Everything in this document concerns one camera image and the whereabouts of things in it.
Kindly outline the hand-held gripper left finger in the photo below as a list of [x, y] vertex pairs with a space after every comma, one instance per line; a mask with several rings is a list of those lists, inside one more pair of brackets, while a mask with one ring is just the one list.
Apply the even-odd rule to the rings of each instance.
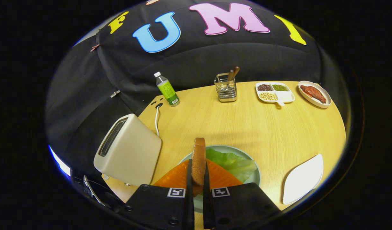
[[192, 160], [186, 170], [186, 188], [143, 184], [124, 205], [124, 217], [136, 230], [193, 230]]

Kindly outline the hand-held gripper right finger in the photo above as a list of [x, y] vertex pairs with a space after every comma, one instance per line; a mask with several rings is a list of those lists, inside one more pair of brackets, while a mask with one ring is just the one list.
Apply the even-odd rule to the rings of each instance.
[[281, 210], [254, 182], [211, 189], [208, 166], [203, 194], [205, 229], [260, 230], [281, 215]]

